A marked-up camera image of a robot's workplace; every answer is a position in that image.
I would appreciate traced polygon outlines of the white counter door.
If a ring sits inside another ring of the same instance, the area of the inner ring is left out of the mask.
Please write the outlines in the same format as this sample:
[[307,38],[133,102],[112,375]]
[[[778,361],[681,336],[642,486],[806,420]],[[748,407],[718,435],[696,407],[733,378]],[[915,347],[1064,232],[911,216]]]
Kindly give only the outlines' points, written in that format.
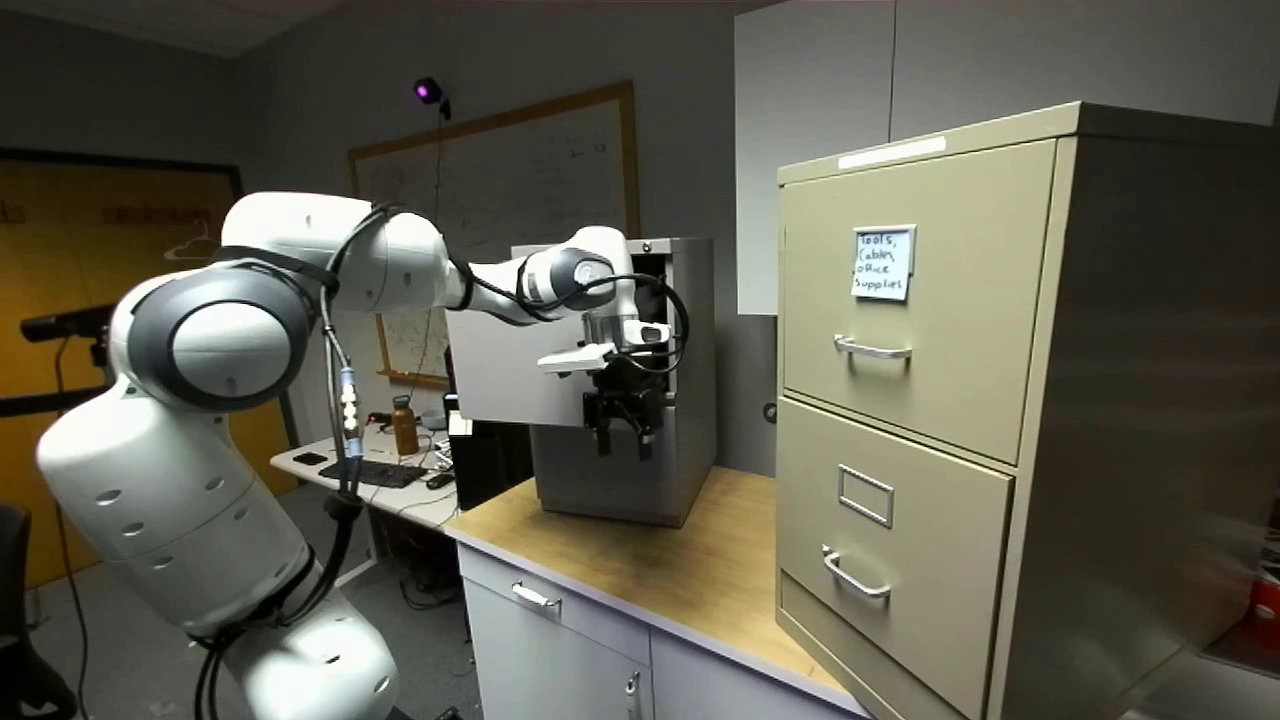
[[625,683],[643,674],[643,720],[657,720],[650,669],[467,580],[484,720],[627,720]]

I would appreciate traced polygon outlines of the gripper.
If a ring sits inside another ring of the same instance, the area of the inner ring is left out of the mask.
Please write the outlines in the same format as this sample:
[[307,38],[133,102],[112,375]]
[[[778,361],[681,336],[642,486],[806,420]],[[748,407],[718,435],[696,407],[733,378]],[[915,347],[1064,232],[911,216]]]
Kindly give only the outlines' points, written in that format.
[[611,424],[621,420],[634,425],[637,460],[649,461],[657,430],[664,424],[668,372],[614,359],[605,368],[586,375],[591,387],[582,395],[582,419],[585,425],[594,425],[596,454],[600,457],[611,455]]

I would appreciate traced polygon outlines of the beige filing cabinet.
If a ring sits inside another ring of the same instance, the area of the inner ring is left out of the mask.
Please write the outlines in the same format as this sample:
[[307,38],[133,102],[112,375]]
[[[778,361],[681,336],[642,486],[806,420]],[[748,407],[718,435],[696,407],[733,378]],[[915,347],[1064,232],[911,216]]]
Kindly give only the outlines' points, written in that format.
[[[1057,145],[982,720],[1117,720],[1245,614],[1280,483],[1280,129],[1068,102],[782,167],[786,186]],[[780,210],[780,265],[785,229]],[[870,714],[891,706],[776,619]]]

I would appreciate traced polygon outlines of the black office chair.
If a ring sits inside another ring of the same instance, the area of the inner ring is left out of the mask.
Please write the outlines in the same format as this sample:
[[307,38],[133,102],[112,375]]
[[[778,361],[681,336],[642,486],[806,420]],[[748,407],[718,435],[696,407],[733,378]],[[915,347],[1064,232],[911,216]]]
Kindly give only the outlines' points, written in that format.
[[76,720],[76,693],[29,637],[29,511],[0,503],[0,720]]

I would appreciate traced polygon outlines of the white counter drawer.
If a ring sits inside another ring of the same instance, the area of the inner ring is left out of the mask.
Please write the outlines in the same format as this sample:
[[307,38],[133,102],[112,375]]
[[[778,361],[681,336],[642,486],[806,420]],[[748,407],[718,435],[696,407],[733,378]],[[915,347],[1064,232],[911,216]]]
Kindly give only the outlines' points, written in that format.
[[[465,578],[498,593],[503,600],[513,602],[516,607],[576,632],[645,667],[652,665],[648,624],[467,544],[460,546],[460,569]],[[511,592],[511,585],[515,582],[522,582],[553,598],[561,597],[563,603],[559,612],[543,611],[517,600]]]

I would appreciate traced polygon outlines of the small grey metal cabinet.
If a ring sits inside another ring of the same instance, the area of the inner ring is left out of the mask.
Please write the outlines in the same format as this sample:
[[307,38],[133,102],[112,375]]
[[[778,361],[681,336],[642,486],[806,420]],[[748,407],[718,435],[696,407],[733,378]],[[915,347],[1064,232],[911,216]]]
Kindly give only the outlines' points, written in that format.
[[[684,302],[677,309],[654,288],[639,288],[641,322],[681,331],[692,328],[687,345],[677,340],[635,347],[632,363],[666,369],[664,424],[654,454],[641,462],[634,425],[613,420],[612,452],[596,454],[594,425],[527,425],[538,497],[547,511],[580,516],[681,527],[710,471],[717,450],[714,332],[714,252],[707,237],[632,240],[634,269],[654,275]],[[620,342],[621,320],[598,309],[581,316],[585,343]]]

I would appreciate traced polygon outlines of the white desk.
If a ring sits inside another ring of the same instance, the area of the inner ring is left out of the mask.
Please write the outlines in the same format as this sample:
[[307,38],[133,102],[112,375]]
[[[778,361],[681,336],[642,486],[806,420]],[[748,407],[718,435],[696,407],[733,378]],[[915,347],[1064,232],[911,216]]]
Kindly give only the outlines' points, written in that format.
[[[445,525],[458,514],[456,498],[456,484],[449,483],[440,488],[428,487],[428,482],[438,477],[445,461],[438,455],[442,442],[447,442],[444,430],[434,430],[420,438],[420,452],[412,456],[401,456],[396,452],[396,438],[392,430],[379,430],[376,425],[369,425],[364,432],[365,457],[378,462],[392,462],[401,465],[415,464],[429,468],[430,473],[413,484],[401,489],[378,488],[361,486],[360,496],[372,509],[403,518],[415,524],[439,528]],[[291,461],[291,457],[302,452],[325,454],[330,462],[325,466],[307,468]],[[338,480],[324,477],[321,470],[337,461],[332,439],[320,439],[298,448],[287,450],[271,457],[270,465],[285,474],[305,480],[310,484],[337,489]]]

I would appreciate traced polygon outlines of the whiteboard with wooden frame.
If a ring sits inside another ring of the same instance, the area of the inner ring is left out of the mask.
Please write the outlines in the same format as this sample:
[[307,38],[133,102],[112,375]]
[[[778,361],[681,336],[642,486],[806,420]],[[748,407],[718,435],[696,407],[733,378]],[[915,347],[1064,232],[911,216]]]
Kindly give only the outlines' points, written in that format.
[[502,263],[585,225],[641,229],[627,79],[352,149],[347,161],[356,197],[426,217],[470,263]]

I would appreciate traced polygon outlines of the black computer case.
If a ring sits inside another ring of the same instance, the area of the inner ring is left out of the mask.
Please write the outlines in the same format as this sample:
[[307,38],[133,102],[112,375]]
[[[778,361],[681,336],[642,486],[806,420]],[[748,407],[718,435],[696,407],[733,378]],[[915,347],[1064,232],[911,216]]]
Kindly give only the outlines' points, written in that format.
[[532,477],[532,446],[525,424],[463,416],[456,393],[443,396],[456,497],[462,512]]

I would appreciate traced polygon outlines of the wooden door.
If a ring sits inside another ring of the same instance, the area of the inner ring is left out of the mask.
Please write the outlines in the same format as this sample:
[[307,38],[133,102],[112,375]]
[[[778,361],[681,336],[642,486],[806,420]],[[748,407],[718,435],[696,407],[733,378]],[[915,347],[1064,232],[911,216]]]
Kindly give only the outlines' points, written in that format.
[[[239,172],[215,165],[0,159],[0,398],[58,389],[61,341],[29,343],[20,322],[114,304],[142,281],[202,266],[242,195]],[[29,510],[26,589],[65,575],[55,502],[35,464],[54,413],[0,418],[0,502]],[[234,442],[274,495],[297,480],[271,469],[291,448],[282,401],[237,413]]]

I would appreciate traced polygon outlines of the handwritten paper note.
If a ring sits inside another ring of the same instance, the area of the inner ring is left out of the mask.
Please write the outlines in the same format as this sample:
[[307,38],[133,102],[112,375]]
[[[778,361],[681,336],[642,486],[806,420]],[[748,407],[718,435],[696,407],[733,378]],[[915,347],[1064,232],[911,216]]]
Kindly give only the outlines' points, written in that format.
[[915,264],[916,225],[852,229],[850,295],[858,301],[905,304]]

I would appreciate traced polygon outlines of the beige drawer with label frame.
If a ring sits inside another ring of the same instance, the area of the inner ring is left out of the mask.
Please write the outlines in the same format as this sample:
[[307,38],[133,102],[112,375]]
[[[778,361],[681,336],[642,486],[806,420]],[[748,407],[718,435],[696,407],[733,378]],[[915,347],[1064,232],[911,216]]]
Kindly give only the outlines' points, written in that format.
[[[897,714],[982,720],[1010,478],[792,400],[777,439],[783,605]],[[842,588],[823,544],[891,596]]]

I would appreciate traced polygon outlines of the black keyboard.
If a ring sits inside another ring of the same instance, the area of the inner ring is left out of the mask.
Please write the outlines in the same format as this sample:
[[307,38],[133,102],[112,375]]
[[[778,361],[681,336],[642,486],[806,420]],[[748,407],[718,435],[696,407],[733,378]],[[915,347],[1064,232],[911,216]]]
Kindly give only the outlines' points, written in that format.
[[429,468],[421,468],[415,464],[401,465],[365,459],[358,469],[358,483],[378,488],[401,489],[422,479],[429,473]]

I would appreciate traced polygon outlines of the beige drawer with paper note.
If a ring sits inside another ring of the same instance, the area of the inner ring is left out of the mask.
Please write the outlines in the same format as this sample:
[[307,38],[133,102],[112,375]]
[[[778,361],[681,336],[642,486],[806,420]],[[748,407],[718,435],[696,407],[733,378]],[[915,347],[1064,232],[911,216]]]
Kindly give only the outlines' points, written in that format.
[[[786,186],[783,387],[1014,462],[1056,150],[1041,140]],[[916,225],[908,301],[855,300],[852,229],[906,224]],[[836,334],[913,356],[850,357]]]

